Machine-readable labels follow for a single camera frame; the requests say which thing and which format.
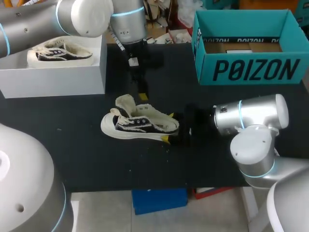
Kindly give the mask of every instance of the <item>canvas sneaker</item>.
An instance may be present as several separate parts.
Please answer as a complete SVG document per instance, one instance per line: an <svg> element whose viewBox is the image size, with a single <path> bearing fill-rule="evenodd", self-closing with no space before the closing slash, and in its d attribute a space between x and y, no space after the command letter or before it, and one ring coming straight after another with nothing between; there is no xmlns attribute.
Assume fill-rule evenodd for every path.
<svg viewBox="0 0 309 232"><path fill-rule="evenodd" d="M176 135L179 122L149 104L136 105L131 95L116 99L116 107L104 116L102 131L117 139L154 139L164 141L169 135Z"/></svg>
<svg viewBox="0 0 309 232"><path fill-rule="evenodd" d="M30 68L61 68L90 66L94 58L86 48L58 37L29 50L27 62Z"/></svg>

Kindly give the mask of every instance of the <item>blue box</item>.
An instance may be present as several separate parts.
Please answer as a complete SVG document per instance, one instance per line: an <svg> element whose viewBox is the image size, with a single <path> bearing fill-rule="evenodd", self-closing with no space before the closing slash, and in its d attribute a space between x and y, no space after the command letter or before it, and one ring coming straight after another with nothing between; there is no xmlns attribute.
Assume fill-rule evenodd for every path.
<svg viewBox="0 0 309 232"><path fill-rule="evenodd" d="M238 0L202 0L207 10L221 10L226 6L238 3Z"/></svg>
<svg viewBox="0 0 309 232"><path fill-rule="evenodd" d="M132 201L135 214L140 215L186 206L188 196L184 188L132 190Z"/></svg>
<svg viewBox="0 0 309 232"><path fill-rule="evenodd" d="M282 52L207 54L203 41L278 43ZM289 10L197 11L192 34L201 85L298 84L309 42Z"/></svg>
<svg viewBox="0 0 309 232"><path fill-rule="evenodd" d="M300 27L309 25L309 0L299 0L295 18Z"/></svg>

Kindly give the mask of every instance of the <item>shoe tongue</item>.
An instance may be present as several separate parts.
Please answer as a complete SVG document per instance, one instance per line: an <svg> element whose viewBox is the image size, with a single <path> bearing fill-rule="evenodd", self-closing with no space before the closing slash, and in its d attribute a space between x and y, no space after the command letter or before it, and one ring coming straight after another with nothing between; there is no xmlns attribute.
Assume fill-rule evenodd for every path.
<svg viewBox="0 0 309 232"><path fill-rule="evenodd" d="M125 111L127 115L123 116L126 117L132 117L132 113L136 112L136 104L134 102L134 98L129 94L118 97L116 99L116 106Z"/></svg>

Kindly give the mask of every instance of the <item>shoelace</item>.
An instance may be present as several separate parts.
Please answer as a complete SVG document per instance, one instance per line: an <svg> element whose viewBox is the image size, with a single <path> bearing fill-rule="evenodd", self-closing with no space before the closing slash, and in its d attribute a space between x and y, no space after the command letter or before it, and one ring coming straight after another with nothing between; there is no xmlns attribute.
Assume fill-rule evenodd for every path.
<svg viewBox="0 0 309 232"><path fill-rule="evenodd" d="M120 111L116 108L111 109L111 113L114 116L118 116L118 123L121 125L134 124L134 121L130 121L127 117L122 116Z"/></svg>
<svg viewBox="0 0 309 232"><path fill-rule="evenodd" d="M46 47L34 47L32 50L43 55L50 55L53 53Z"/></svg>
<svg viewBox="0 0 309 232"><path fill-rule="evenodd" d="M64 42L63 39L60 40L57 40L57 42L55 43L54 41L53 42L47 42L44 44L44 46L37 46L37 47L33 47L32 50L35 51L36 53L41 53L43 55L50 55L50 54L53 54L53 52L51 52L47 47L45 46L54 46L54 45L57 45L61 42Z"/></svg>

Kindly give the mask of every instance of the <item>printed logo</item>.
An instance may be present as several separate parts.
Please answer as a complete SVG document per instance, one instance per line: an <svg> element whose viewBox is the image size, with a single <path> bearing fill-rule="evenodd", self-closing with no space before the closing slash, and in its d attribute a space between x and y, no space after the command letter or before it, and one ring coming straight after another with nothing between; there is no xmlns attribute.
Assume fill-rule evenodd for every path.
<svg viewBox="0 0 309 232"><path fill-rule="evenodd" d="M201 29L198 28L198 29L197 29L197 40L196 40L195 43L194 43L194 51L193 51L193 58L194 58L194 61L195 61L195 58L196 58L196 56L197 56L197 49L199 48L199 41L200 41L201 36L202 36Z"/></svg>
<svg viewBox="0 0 309 232"><path fill-rule="evenodd" d="M250 59L248 65L246 65L244 60L238 59L231 64L228 79L231 81L237 81L241 78L244 81L273 80L275 78L282 80L283 76L286 75L287 79L291 80L299 62L300 59L297 59L294 64L291 63L291 59L287 59L285 63L280 59ZM266 70L264 74L261 74L260 71L263 67L266 67ZM229 62L227 60L218 60L212 80L217 81L219 74L225 73L228 69Z"/></svg>
<svg viewBox="0 0 309 232"><path fill-rule="evenodd" d="M303 5L303 9L306 9L306 8L309 8L309 1L305 2L304 5Z"/></svg>
<svg viewBox="0 0 309 232"><path fill-rule="evenodd" d="M220 43L220 42L229 42L230 39L220 39L220 38L205 38L204 42L216 42L216 43Z"/></svg>
<svg viewBox="0 0 309 232"><path fill-rule="evenodd" d="M303 21L303 18L298 18L298 19L296 19L296 21L297 21L298 23L301 23L301 22Z"/></svg>
<svg viewBox="0 0 309 232"><path fill-rule="evenodd" d="M203 41L212 43L277 43L279 37L203 37Z"/></svg>

